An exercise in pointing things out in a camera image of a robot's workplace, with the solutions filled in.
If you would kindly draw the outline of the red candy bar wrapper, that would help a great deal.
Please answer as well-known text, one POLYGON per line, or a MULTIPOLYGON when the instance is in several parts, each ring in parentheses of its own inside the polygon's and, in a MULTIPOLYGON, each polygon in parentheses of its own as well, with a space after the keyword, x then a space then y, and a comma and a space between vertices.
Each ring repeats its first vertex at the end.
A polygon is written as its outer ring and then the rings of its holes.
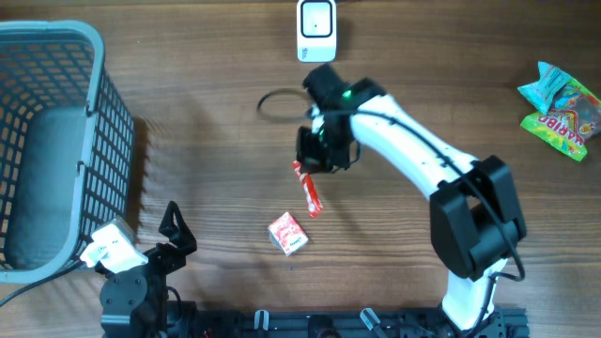
POLYGON ((315 184, 309 174, 301 171, 301 163, 299 161, 293 161, 292 168, 305 192, 309 216, 311 218, 317 218, 323 210, 323 207, 318 198, 315 184))

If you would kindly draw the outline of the small red white carton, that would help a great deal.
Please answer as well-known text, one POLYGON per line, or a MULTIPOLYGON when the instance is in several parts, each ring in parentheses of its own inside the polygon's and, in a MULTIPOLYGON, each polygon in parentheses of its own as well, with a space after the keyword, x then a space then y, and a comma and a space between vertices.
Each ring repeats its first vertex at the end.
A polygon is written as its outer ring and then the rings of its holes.
POLYGON ((284 213, 268 226, 271 242, 286 256, 292 255, 305 244, 309 238, 289 212, 284 213))

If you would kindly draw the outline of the teal tissue wipes pack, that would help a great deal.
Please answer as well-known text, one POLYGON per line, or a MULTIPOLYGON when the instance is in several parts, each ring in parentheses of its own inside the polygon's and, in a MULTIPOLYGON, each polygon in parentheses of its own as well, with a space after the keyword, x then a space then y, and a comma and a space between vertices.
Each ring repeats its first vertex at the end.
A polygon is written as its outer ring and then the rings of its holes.
POLYGON ((537 111, 547 113, 555 95, 572 80, 572 76, 544 61, 539 61, 537 67, 540 78, 517 90, 537 111))

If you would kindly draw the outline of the green Haribo gummy bag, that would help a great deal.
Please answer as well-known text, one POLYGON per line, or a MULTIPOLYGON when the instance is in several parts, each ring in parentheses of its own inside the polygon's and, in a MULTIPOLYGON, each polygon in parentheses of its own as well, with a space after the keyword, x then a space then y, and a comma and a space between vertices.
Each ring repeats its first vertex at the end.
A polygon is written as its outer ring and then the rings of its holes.
POLYGON ((585 142, 600 133, 600 99, 571 79, 546 113, 527 115, 520 126, 572 160, 582 161, 587 155, 585 142))

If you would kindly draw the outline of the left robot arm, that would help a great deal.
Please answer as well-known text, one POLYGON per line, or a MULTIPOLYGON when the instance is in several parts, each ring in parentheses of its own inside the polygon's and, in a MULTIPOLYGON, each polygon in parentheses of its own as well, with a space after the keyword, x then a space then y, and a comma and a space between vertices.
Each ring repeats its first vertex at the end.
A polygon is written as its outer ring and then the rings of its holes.
POLYGON ((148 262, 119 273, 108 272, 100 292, 100 325, 106 338, 196 337, 197 307, 183 301, 167 275, 186 266, 196 239, 177 203, 171 201, 159 232, 168 238, 144 252, 148 262))

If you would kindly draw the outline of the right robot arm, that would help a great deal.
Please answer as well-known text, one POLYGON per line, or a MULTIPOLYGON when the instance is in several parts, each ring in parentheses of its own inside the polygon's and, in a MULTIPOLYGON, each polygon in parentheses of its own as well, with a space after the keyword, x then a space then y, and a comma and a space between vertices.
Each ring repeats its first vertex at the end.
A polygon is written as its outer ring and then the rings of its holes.
POLYGON ((407 309, 399 334, 422 337, 527 337, 522 309, 494 305, 499 279, 521 282, 517 252, 527 235, 511 170, 496 156, 478 160, 420 125, 369 78, 351 84, 329 64, 302 82, 312 124, 297 136, 305 175, 350 168, 367 146, 393 165, 429 203, 430 240, 449 270, 437 308, 407 309))

